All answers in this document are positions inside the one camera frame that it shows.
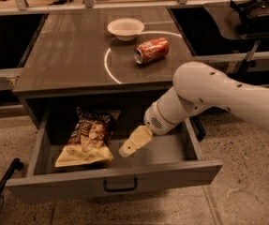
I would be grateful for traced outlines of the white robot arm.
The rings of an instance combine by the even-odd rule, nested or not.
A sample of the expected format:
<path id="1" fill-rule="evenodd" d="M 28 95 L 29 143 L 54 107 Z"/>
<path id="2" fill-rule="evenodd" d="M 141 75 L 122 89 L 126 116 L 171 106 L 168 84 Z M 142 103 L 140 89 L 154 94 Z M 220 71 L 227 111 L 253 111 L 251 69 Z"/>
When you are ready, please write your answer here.
<path id="1" fill-rule="evenodd" d="M 172 77 L 172 88 L 146 110 L 143 124 L 119 149 L 127 158 L 189 117 L 217 107 L 269 132 L 269 88 L 238 82 L 201 62 L 187 62 Z"/>

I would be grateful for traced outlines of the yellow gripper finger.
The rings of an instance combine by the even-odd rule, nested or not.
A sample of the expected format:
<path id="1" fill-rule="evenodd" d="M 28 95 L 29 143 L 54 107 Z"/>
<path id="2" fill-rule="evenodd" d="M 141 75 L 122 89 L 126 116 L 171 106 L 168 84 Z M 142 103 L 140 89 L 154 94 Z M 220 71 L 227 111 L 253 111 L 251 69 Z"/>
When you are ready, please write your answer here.
<path id="1" fill-rule="evenodd" d="M 132 131 L 128 139 L 124 141 L 119 149 L 119 154 L 123 158 L 127 158 L 151 142 L 152 139 L 153 132 L 148 126 L 138 126 Z"/>

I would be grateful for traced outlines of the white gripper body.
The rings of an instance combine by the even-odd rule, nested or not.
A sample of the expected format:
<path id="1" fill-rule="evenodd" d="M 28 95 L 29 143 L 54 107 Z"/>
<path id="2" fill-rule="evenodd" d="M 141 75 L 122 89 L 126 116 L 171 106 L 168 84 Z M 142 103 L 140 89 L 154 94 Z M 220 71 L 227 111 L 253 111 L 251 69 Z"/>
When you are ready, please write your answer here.
<path id="1" fill-rule="evenodd" d="M 143 122 L 156 135 L 164 135 L 200 110 L 179 97 L 172 87 L 146 110 Z"/>

